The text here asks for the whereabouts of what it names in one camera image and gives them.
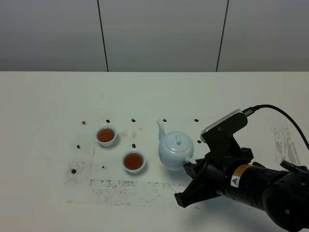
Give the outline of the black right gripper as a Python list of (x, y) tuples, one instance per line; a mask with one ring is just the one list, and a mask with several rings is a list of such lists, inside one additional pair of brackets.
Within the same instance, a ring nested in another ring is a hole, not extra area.
[(208, 199), (225, 196), (235, 201), (252, 201), (252, 187), (247, 186), (252, 150), (241, 148), (232, 135), (203, 135), (210, 152), (197, 164), (185, 164), (184, 169), (192, 181), (180, 193), (175, 193), (181, 207)]

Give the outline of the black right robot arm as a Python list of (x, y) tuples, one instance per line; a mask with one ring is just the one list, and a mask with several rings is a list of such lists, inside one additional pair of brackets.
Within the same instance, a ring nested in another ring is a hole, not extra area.
[(298, 232), (309, 227), (309, 177), (305, 166), (284, 161), (284, 171), (252, 162), (249, 148), (240, 148), (233, 137), (207, 141), (210, 152), (184, 169), (192, 178), (176, 193), (179, 206), (224, 196), (265, 211), (281, 228)]

